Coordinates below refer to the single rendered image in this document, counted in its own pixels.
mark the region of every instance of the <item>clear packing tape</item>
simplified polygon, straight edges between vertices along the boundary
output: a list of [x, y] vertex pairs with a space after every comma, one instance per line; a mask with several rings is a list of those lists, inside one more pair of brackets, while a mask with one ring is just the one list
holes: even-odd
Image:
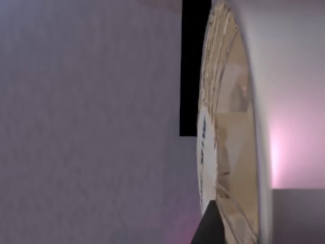
[[205, 108], [214, 126], [215, 195], [228, 244], [257, 242], [257, 174], [249, 86], [238, 26], [228, 6], [218, 2], [207, 26], [199, 113]]

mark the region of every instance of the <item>gray wall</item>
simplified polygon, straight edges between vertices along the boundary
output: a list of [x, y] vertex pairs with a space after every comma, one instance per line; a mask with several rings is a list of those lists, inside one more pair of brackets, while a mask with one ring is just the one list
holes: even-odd
[[0, 243], [187, 244], [181, 15], [136, 0], [3, 0]]

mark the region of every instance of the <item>crumpled plastic wrap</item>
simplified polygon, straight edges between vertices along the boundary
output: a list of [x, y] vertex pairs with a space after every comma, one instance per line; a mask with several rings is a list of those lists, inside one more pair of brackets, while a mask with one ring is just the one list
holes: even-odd
[[[207, 135], [198, 136], [201, 202], [204, 205], [207, 198], [215, 197], [229, 244], [255, 243], [257, 171], [248, 62], [233, 13], [223, 2], [215, 4], [210, 14], [203, 53], [198, 135], [202, 121], [208, 120], [214, 143], [207, 141]], [[207, 144], [214, 144], [216, 152], [203, 150]], [[205, 179], [213, 168], [215, 177]]]

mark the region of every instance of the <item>silver surface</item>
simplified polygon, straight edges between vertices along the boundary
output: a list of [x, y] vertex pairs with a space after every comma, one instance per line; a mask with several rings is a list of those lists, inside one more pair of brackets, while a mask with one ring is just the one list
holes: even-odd
[[[236, 13], [250, 62], [260, 242], [271, 243], [274, 229], [281, 228], [273, 228], [275, 189], [325, 188], [325, 3], [233, 0], [228, 4]], [[287, 195], [284, 207], [289, 209], [293, 203]], [[301, 207], [300, 211], [318, 209]], [[321, 215], [313, 215], [313, 225], [304, 229], [306, 235], [322, 222]], [[276, 223], [288, 224], [285, 219]], [[290, 224], [299, 230], [297, 225], [304, 221]]]

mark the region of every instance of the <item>gray fabric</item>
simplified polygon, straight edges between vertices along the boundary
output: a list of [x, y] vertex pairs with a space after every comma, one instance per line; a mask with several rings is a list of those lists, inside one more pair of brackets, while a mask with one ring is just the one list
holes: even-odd
[[135, 0], [4, 0], [0, 243], [188, 243], [181, 16]]

